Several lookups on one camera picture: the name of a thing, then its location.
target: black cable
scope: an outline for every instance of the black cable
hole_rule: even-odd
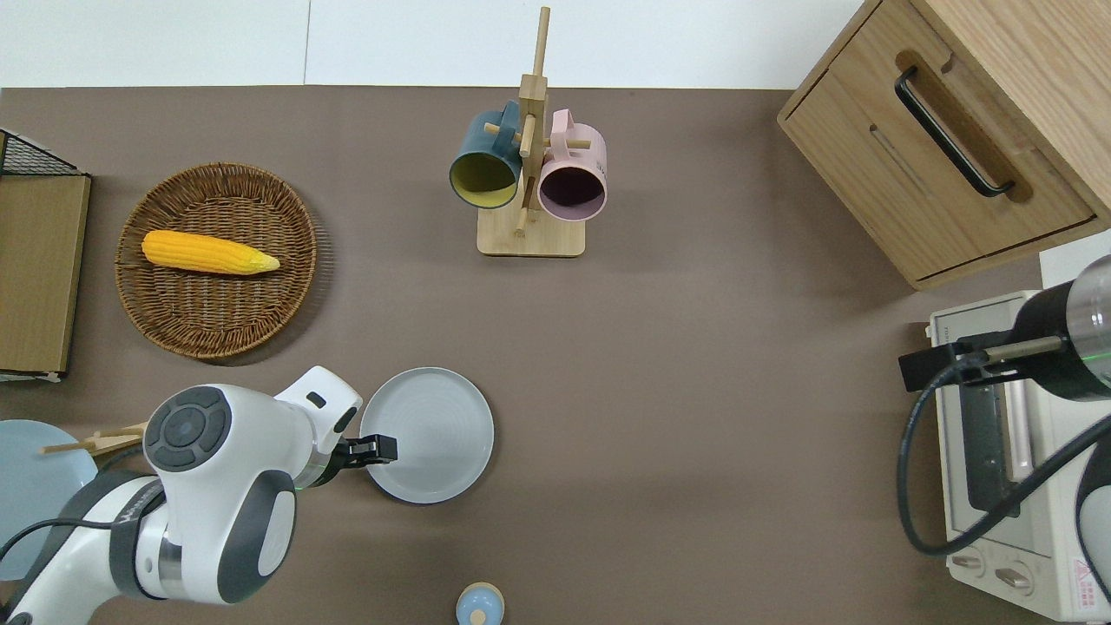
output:
[[[0,562],[3,562],[3,557],[8,555],[8,552],[10,552],[12,547],[16,546],[16,543],[19,543],[23,538],[27,538],[30,534],[39,530],[42,530],[43,527],[52,527],[54,525],[72,525],[76,527],[89,527],[91,530],[112,528],[111,522],[86,521],[83,518],[59,517],[59,518],[48,518],[46,521],[32,523],[31,525],[28,525],[27,527],[17,532],[16,535],[11,537],[11,540],[9,540],[7,543],[3,544],[2,547],[0,547]]]
[[[971,545],[974,541],[990,532],[992,527],[999,525],[999,522],[1003,521],[1008,513],[1018,507],[1019,504],[1037,491],[1038,487],[1044,484],[1045,481],[1052,477],[1053,474],[1061,471],[1064,465],[1069,464],[1084,450],[1094,445],[1100,438],[1111,433],[1111,415],[1108,415],[1097,422],[1095,425],[1089,427],[1079,436],[1067,443],[1052,456],[1047,458],[1045,462],[1031,472],[1025,480],[1017,484],[1014,488],[1008,493],[1007,497],[995,504],[990,511],[988,511],[988,514],[983,515],[980,521],[975,522],[972,527],[969,527],[963,534],[941,545],[925,544],[921,536],[918,535],[918,532],[914,531],[914,524],[911,522],[910,504],[908,502],[907,493],[908,461],[910,457],[910,444],[914,437],[914,431],[918,429],[918,422],[922,416],[922,409],[930,400],[930,396],[933,395],[934,391],[947,384],[951,384],[953,382],[952,379],[954,379],[960,372],[968,369],[983,366],[987,362],[988,355],[983,352],[977,352],[967,355],[961,361],[945,367],[941,373],[935,375],[933,380],[930,381],[930,384],[928,384],[922,391],[922,394],[918,396],[918,401],[914,402],[914,406],[911,407],[910,417],[907,421],[907,430],[903,432],[902,443],[899,445],[899,464],[895,475],[895,490],[899,498],[899,521],[902,522],[903,533],[907,534],[907,538],[910,541],[910,544],[913,545],[915,550],[928,556],[947,556]]]

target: corn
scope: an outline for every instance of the corn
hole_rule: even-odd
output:
[[[248,275],[280,265],[277,258],[251,245],[174,230],[147,232],[142,252],[154,264],[210,273]]]

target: wooden box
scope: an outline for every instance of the wooden box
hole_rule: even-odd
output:
[[[928,288],[1111,225],[1108,32],[1107,0],[869,0],[779,122]]]
[[[4,148],[6,139],[10,155],[14,151],[12,141],[18,139],[0,134],[0,148]],[[20,148],[32,149],[27,143]],[[20,167],[9,168],[11,159],[3,163],[0,380],[57,381],[69,362],[91,180],[73,173],[11,174],[9,171]]]

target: mug rack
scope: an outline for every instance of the mug rack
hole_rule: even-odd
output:
[[[537,181],[544,158],[544,119],[548,79],[543,75],[544,49],[551,9],[540,8],[537,52],[532,73],[521,74],[521,177],[517,195],[501,208],[479,210],[478,248],[487,255],[543,255],[573,258],[587,250],[587,224],[563,221],[543,211],[537,200]],[[488,132],[498,127],[487,124]],[[570,145],[570,147],[589,147]]]

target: white plate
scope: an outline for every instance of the white plate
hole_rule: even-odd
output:
[[[367,471],[394,497],[437,504],[467,491],[493,452],[493,415],[463,376],[439,367],[390,379],[367,404],[360,436],[398,440],[398,460]]]
[[[83,450],[40,454],[48,445],[77,443],[40,422],[0,422],[0,544],[19,531],[54,518],[82,486],[97,476],[97,464]],[[47,542],[43,528],[23,538],[0,562],[0,579],[22,579]]]

